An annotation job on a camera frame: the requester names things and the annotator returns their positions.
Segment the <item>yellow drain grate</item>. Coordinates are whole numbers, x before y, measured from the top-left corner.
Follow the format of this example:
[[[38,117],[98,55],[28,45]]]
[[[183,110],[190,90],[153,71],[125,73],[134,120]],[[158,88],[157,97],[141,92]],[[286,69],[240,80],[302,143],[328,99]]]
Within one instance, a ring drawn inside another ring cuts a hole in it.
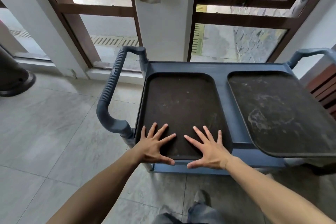
[[[206,13],[207,5],[196,5],[195,12]],[[195,23],[191,55],[201,56],[203,48],[204,28],[204,24]]]

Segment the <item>dark brown serving tray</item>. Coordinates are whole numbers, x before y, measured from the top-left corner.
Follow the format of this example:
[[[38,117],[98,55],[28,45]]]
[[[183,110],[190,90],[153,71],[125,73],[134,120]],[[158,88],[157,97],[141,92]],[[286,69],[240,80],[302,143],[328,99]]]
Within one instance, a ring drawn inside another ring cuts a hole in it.
[[[336,157],[336,121],[293,75],[235,71],[228,83],[253,144],[278,158]]]
[[[148,132],[153,123],[157,123],[156,131],[168,124],[162,138],[176,134],[160,149],[163,156],[174,160],[197,160],[202,157],[201,151],[184,138],[184,135],[188,135],[201,142],[194,126],[202,130],[205,125],[215,141],[221,130],[223,146],[230,153],[233,151],[215,81],[205,73],[161,72],[146,78],[134,131],[135,144],[141,138],[143,126]]]

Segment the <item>person's left forearm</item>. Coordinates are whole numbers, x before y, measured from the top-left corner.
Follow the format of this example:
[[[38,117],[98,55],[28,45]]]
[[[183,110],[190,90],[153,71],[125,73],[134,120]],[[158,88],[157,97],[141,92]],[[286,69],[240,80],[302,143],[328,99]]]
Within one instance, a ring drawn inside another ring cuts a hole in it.
[[[101,224],[142,160],[135,149],[81,186],[46,224]]]

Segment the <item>brown wooden window frame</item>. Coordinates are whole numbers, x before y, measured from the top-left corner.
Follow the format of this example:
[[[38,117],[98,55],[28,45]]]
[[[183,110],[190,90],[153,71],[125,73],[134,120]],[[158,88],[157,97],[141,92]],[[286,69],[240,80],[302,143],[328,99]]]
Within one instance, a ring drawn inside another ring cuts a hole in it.
[[[48,0],[89,68],[111,69],[120,48],[94,45],[90,35],[137,37],[135,0]]]
[[[194,0],[195,23],[205,25],[201,56],[227,62],[275,62],[304,25],[320,0],[309,0],[296,18],[285,17],[296,0]],[[207,5],[207,12],[195,12],[196,5]]]

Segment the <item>person's grey shoe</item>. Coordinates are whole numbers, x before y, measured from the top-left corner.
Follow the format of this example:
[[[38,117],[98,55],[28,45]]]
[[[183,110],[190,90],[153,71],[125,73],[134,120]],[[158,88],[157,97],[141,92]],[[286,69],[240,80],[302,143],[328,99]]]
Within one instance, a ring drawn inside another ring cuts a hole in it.
[[[194,205],[205,205],[211,207],[211,199],[206,191],[199,189],[194,196]]]

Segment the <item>black round floor stand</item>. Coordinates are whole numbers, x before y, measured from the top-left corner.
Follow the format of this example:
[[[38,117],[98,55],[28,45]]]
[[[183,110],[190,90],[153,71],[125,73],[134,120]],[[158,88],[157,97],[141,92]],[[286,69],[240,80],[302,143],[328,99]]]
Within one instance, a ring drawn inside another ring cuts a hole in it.
[[[36,75],[24,69],[12,55],[0,45],[0,97],[12,97],[30,89]]]

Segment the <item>person's right forearm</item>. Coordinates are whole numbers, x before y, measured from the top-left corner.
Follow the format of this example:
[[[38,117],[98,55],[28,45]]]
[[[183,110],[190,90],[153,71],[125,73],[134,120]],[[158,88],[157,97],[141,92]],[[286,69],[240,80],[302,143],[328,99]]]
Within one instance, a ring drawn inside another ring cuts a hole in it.
[[[273,224],[336,224],[296,192],[260,173],[237,157],[221,161]]]

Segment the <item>pale drain grate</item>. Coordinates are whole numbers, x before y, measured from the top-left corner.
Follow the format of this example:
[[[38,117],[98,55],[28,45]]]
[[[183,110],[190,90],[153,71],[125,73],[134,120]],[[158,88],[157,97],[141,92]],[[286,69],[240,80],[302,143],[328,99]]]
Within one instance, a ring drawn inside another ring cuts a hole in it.
[[[139,40],[137,37],[125,37],[125,36],[107,36],[107,35],[90,35],[94,45],[120,48],[123,46],[138,47]]]

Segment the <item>blue-grey plastic service cart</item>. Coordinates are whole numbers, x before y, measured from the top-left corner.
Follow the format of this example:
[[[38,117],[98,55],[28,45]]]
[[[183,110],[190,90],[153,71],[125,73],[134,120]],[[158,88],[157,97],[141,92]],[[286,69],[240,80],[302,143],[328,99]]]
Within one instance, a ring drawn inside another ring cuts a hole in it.
[[[286,63],[204,63],[204,62],[159,62],[149,61],[144,47],[124,46],[120,49],[113,65],[111,75],[97,104],[97,117],[103,127],[116,134],[120,134],[130,147],[135,146],[134,128],[125,120],[118,120],[109,114],[109,104],[118,83],[127,53],[139,56],[141,71],[144,80],[153,73],[205,73],[211,76],[217,88],[225,119],[233,142],[233,156],[241,158],[253,168],[262,171],[281,169],[289,166],[308,164],[316,175],[336,174],[336,157],[309,157],[309,158],[281,158],[263,153],[252,142],[234,99],[228,83],[228,75],[235,71],[283,71],[293,76],[292,69],[302,58],[322,54],[336,64],[336,52],[329,48],[301,49],[295,52]],[[202,174],[227,175],[226,171],[211,170],[209,168],[188,169],[187,164],[192,160],[175,160],[174,166],[162,163],[145,164],[151,173],[167,174]]]

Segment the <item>person's left hand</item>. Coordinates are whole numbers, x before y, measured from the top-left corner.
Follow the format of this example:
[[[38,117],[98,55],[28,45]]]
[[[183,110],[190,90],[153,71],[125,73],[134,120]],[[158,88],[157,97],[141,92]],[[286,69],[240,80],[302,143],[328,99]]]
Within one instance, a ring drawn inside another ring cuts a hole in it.
[[[176,134],[171,134],[165,138],[161,138],[157,141],[153,138],[157,123],[153,123],[152,127],[146,136],[146,139],[139,140],[139,142],[133,147],[132,151],[141,163],[156,163],[156,154],[161,154],[160,149],[163,145],[170,142],[176,137]]]

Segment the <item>person's right hand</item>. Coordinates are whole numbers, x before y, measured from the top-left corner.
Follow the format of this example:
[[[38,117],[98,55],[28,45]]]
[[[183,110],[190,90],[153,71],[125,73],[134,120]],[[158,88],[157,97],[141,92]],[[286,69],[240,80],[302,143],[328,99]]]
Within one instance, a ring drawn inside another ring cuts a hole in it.
[[[198,148],[203,154],[199,160],[204,160],[204,167],[211,169],[225,169],[226,164],[232,158],[229,151],[222,145],[217,144],[212,134],[206,126],[203,126],[205,133],[209,139],[208,143],[199,142],[188,135],[184,135],[184,138]]]

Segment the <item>person's grey trousers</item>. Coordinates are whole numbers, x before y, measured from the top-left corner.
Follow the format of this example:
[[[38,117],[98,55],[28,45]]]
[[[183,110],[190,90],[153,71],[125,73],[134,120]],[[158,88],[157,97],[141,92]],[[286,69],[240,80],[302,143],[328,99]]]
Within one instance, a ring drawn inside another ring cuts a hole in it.
[[[225,221],[218,210],[205,204],[194,203],[188,210],[186,222],[174,217],[170,208],[163,205],[152,224],[225,224]]]

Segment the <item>brown slatted wooden furniture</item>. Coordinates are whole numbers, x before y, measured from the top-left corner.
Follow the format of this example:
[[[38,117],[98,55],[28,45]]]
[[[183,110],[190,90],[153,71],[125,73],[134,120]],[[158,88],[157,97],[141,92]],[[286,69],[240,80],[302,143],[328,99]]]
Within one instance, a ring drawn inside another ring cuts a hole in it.
[[[306,89],[336,121],[336,65],[329,65],[308,83]]]

